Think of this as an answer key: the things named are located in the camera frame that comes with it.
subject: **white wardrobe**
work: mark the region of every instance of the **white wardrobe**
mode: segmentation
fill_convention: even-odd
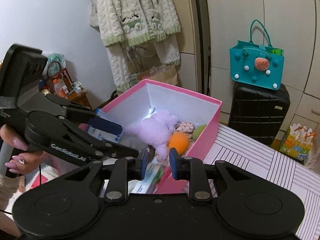
[[[223,101],[220,121],[228,123],[233,97],[229,49],[237,40],[249,41],[250,24],[258,19],[264,23],[272,46],[284,49],[282,83],[291,105],[281,130],[294,122],[315,129],[320,122],[320,17],[316,20],[320,0],[208,0],[208,8],[211,96]],[[253,28],[253,42],[267,45],[261,29]]]

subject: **teal tote bag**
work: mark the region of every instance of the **teal tote bag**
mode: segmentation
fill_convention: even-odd
[[[252,27],[260,23],[268,38],[269,46],[257,45],[252,42]],[[230,49],[230,74],[234,81],[254,86],[278,90],[281,84],[284,51],[273,48],[264,25],[254,20],[250,27],[250,41],[238,41]]]

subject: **lavender stuffed animal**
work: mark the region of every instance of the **lavender stuffed animal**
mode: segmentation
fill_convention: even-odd
[[[177,122],[178,117],[163,110],[127,127],[125,133],[138,136],[140,140],[155,148],[159,159],[166,160],[169,154],[167,143]]]

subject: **green ball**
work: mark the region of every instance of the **green ball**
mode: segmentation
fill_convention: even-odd
[[[193,133],[192,133],[192,139],[196,141],[206,126],[207,126],[206,124],[199,125],[199,126],[193,131]]]

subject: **black cable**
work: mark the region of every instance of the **black cable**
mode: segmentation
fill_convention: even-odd
[[[40,178],[39,186],[41,186],[41,165],[39,165],[39,178]]]
[[[2,213],[6,213],[6,214],[8,214],[8,215],[12,215],[12,213],[7,212],[7,211],[4,211],[4,210],[2,210],[2,209],[0,209],[0,212],[2,212]]]

